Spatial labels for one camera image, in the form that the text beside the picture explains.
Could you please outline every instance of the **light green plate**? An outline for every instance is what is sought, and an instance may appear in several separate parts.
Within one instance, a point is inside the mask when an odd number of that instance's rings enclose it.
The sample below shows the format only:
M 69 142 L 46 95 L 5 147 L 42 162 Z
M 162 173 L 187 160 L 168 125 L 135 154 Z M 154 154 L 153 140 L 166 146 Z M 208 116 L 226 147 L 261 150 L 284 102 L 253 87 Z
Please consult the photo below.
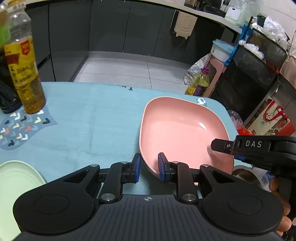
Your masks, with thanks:
M 22 161 L 0 165 L 0 241 L 11 241 L 20 234 L 12 207 L 23 193 L 45 184 L 32 166 Z

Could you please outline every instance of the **blue clip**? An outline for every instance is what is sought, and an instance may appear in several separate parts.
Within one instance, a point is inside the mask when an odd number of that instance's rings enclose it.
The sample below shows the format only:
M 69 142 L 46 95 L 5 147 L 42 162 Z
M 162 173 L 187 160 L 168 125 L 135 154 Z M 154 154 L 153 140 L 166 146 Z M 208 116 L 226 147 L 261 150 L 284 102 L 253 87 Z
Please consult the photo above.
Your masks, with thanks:
M 240 161 L 244 161 L 246 159 L 246 157 L 244 156 L 233 156 L 234 159 L 240 160 Z
M 135 180 L 136 180 L 136 182 L 138 182 L 139 178 L 140 178 L 141 160 L 142 160 L 142 156 L 140 154 L 138 156 L 137 163 L 136 163 L 136 171 L 135 171 Z
M 160 174 L 160 180 L 164 182 L 165 181 L 165 165 L 163 163 L 163 160 L 160 154 L 158 154 L 157 163 L 158 163 L 158 170 Z

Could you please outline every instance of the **tiled floor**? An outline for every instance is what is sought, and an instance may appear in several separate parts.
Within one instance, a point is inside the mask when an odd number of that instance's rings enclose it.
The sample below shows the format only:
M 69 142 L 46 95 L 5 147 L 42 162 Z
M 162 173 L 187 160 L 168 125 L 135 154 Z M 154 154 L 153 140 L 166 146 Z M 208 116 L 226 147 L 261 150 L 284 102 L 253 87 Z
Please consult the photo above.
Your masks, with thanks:
M 88 58 L 74 81 L 184 93 L 183 77 L 189 66 L 175 66 L 117 58 Z

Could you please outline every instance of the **purple bottle cap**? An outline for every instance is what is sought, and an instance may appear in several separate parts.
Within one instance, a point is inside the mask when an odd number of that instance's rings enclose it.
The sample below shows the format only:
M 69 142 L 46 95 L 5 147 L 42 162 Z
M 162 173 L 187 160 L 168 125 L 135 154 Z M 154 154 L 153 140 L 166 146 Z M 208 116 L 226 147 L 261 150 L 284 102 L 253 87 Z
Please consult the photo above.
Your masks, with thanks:
M 208 74 L 208 73 L 210 72 L 209 69 L 206 68 L 206 67 L 203 67 L 203 68 L 201 69 L 201 71 L 202 71 L 202 73 L 204 73 L 204 74 Z

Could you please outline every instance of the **light blue tablecloth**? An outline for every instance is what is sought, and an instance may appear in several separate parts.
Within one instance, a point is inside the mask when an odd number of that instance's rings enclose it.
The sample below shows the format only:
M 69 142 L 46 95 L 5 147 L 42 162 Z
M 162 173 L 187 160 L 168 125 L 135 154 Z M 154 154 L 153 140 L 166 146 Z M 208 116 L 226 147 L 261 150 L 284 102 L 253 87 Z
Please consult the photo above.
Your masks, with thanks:
M 142 88 L 92 83 L 43 83 L 50 114 L 58 123 L 36 133 L 11 151 L 0 149 L 0 164 L 22 160 L 37 169 L 47 182 L 89 164 L 108 168 L 131 161 L 139 152 L 139 130 L 145 105 L 159 96 L 197 103 L 197 98 Z M 225 108 L 205 98 L 207 106 L 223 121 L 231 140 L 237 131 Z M 0 122 L 4 114 L 0 112 Z M 138 184 L 125 184 L 123 193 L 170 194 L 175 185 L 164 184 L 142 164 Z

